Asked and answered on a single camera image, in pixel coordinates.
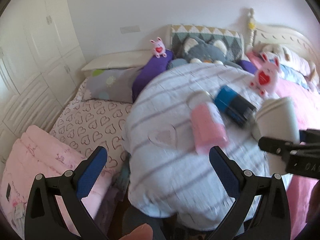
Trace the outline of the bare fingertip at bottom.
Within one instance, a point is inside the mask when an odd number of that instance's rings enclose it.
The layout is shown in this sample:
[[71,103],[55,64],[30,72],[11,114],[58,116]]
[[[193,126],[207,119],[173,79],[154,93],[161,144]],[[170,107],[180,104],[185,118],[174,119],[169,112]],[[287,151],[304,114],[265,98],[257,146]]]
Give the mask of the bare fingertip at bottom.
[[149,224],[143,224],[135,228],[129,234],[120,238],[120,240],[152,240],[153,230]]

